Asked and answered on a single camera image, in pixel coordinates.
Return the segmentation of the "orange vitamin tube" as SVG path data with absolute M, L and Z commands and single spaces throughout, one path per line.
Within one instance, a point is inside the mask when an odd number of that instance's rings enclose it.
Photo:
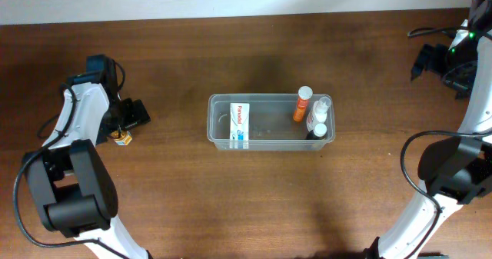
M 303 120 L 306 108 L 309 104 L 312 95 L 313 95 L 313 90 L 309 86 L 301 86 L 298 89 L 298 99 L 293 114 L 294 121 L 301 122 Z

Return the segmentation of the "white lotion bottle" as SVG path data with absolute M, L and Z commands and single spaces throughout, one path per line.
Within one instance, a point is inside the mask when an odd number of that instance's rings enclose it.
M 312 131 L 316 125 L 326 122 L 331 104 L 332 101 L 328 97 L 322 97 L 313 104 L 306 120 L 306 126 L 309 131 Z

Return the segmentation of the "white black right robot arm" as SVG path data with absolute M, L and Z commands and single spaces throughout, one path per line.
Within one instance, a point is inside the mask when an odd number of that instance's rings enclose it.
M 419 258 L 424 245 L 455 212 L 491 192 L 491 0 L 472 0 L 457 27 L 416 28 L 408 38 L 443 33 L 450 45 L 424 45 L 411 77 L 440 76 L 469 100 L 458 131 L 422 131 L 401 149 L 401 171 L 415 190 L 395 225 L 376 237 L 364 258 Z

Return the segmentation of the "white green medicine box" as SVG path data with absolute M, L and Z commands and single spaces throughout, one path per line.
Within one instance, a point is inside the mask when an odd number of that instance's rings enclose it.
M 250 105 L 248 103 L 231 103 L 230 114 L 229 148 L 249 149 Z

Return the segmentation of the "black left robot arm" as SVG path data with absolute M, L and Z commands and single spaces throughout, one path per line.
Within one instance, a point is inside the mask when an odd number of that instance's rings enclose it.
M 15 178 L 12 200 L 16 223 L 34 245 L 60 248 L 84 245 L 99 258 L 149 258 L 118 216 L 118 194 L 96 151 L 109 139 L 125 146 L 130 130 L 151 118 L 140 100 L 121 99 L 125 70 L 107 55 L 89 56 L 86 71 L 61 85 L 63 108 L 43 145 L 25 154 Z M 61 243 L 34 239 L 18 205 L 25 179 L 42 225 L 65 237 Z

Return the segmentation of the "dark bottle white cap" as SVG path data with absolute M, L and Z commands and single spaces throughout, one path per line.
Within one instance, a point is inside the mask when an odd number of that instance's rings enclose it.
M 322 140 L 327 134 L 327 126 L 323 123 L 317 124 L 308 132 L 306 140 Z

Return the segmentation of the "small gold-lidded balm jar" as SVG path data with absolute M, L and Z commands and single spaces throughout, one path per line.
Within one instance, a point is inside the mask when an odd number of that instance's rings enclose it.
M 111 137 L 117 145 L 127 146 L 132 141 L 132 136 L 129 131 L 118 132 L 115 131 L 111 133 Z

